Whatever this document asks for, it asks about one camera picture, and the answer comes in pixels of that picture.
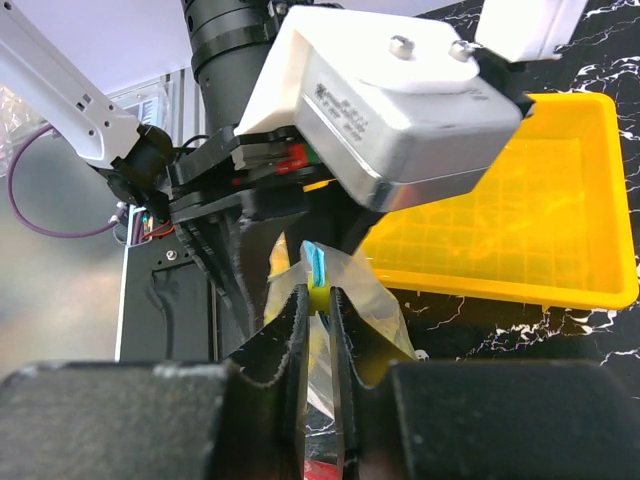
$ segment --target yellow plastic tray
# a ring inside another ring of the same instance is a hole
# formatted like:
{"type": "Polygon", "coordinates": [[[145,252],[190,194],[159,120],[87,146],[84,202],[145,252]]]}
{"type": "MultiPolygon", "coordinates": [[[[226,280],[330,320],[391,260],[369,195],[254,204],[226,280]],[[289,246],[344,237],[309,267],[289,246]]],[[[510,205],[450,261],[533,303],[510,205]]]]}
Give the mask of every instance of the yellow plastic tray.
{"type": "Polygon", "coordinates": [[[389,288],[571,308],[638,295],[618,124],[602,94],[534,95],[472,193],[387,215],[364,250],[389,288]]]}

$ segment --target black cylinder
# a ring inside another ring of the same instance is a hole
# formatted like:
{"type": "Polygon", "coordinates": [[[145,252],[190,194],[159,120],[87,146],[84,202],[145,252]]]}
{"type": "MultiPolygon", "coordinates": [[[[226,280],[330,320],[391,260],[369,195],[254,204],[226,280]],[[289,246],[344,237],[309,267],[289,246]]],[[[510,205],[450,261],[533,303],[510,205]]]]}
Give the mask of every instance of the black cylinder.
{"type": "Polygon", "coordinates": [[[240,122],[271,42],[268,0],[182,0],[208,128],[240,122]]]}

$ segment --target black marble surface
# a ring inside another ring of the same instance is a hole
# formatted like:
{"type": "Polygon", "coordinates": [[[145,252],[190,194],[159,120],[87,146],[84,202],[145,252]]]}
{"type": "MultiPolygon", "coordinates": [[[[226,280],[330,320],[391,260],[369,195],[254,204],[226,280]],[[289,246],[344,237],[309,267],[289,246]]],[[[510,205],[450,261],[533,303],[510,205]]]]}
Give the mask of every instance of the black marble surface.
{"type": "MultiPolygon", "coordinates": [[[[482,0],[425,18],[473,40],[482,0]]],[[[559,62],[529,68],[530,92],[604,92],[618,108],[630,215],[640,249],[640,0],[591,0],[559,62]]],[[[611,369],[640,408],[640,303],[616,311],[576,311],[456,296],[394,291],[414,347],[425,361],[587,359],[611,369]]],[[[307,453],[331,461],[333,423],[310,415],[307,453]]]]}

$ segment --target clear plastic bag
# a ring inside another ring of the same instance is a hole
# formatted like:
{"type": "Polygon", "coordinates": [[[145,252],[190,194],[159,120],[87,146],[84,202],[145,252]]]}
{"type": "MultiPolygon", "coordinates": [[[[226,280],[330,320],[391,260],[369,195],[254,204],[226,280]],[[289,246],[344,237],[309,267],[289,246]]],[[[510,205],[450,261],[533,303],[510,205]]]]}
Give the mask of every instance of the clear plastic bag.
{"type": "MultiPolygon", "coordinates": [[[[341,287],[363,320],[403,352],[416,358],[398,301],[378,282],[366,257],[361,252],[351,256],[324,245],[315,246],[323,253],[324,270],[329,284],[341,287]]],[[[304,246],[301,249],[301,258],[301,262],[270,280],[269,298],[265,309],[267,322],[278,315],[296,285],[307,284],[314,267],[304,246]]],[[[310,318],[310,327],[309,403],[333,418],[329,333],[319,315],[310,318]]]]}
{"type": "Polygon", "coordinates": [[[0,85],[0,177],[7,174],[13,147],[40,128],[42,117],[0,85]]]}

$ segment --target grid pattern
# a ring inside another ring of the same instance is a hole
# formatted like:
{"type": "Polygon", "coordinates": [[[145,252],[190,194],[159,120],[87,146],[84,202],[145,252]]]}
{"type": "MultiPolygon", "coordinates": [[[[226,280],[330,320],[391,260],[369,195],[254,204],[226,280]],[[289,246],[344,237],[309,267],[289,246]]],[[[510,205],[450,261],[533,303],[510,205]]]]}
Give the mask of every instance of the grid pattern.
{"type": "Polygon", "coordinates": [[[365,252],[396,280],[414,272],[588,290],[583,177],[577,139],[514,139],[472,193],[387,215],[365,252]]]}

